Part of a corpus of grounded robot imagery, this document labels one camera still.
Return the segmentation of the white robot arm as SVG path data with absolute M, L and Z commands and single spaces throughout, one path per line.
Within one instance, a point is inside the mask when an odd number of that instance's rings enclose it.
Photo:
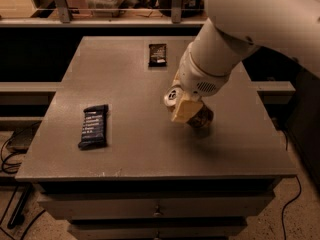
M 205 21 L 184 52 L 171 120 L 188 123 L 231 71 L 266 47 L 320 77 L 320 0 L 204 0 Z

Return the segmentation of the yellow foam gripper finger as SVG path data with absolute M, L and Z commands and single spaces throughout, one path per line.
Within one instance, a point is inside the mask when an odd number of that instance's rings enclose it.
M 172 112 L 171 121 L 176 123 L 187 123 L 203 107 L 202 101 L 193 101 L 182 96 Z
M 173 78 L 171 86 L 180 86 L 180 85 L 181 85 L 181 83 L 180 83 L 180 78 L 179 78 L 179 70 L 177 70 L 177 72 Z

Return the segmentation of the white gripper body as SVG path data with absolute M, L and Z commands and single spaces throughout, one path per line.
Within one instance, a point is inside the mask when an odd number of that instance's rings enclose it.
M 215 95 L 227 83 L 230 73 L 222 76 L 206 73 L 194 62 L 191 48 L 192 44 L 189 44 L 180 60 L 178 79 L 190 99 L 200 100 Z

